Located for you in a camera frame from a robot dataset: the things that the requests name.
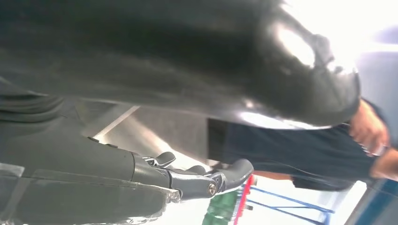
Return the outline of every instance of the dark shirt sleeve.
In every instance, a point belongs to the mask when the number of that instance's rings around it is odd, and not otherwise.
[[[344,191],[351,188],[353,181],[343,179],[327,179],[292,176],[293,185],[296,188],[305,188],[316,191]]]

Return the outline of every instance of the dark blue shirt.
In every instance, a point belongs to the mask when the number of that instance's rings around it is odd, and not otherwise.
[[[385,122],[380,109],[371,104]],[[323,130],[275,130],[230,124],[223,161],[249,159],[258,171],[290,174],[296,187],[325,191],[369,182],[377,157],[368,157],[349,135],[349,125]]]

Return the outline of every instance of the black shiny leather surface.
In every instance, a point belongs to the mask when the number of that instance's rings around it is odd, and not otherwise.
[[[282,0],[1,1],[0,27],[0,75],[39,93],[271,128],[334,125],[359,104],[355,69]]]

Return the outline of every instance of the metal screw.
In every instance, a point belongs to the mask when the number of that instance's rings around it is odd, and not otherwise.
[[[217,192],[217,187],[215,186],[215,184],[209,184],[208,191],[212,196],[215,195],[215,193]]]

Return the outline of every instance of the man's hand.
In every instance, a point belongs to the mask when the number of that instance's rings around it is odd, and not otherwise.
[[[368,156],[379,155],[385,146],[390,145],[390,134],[386,125],[364,100],[361,100],[359,110],[350,124],[350,135],[364,147]]]

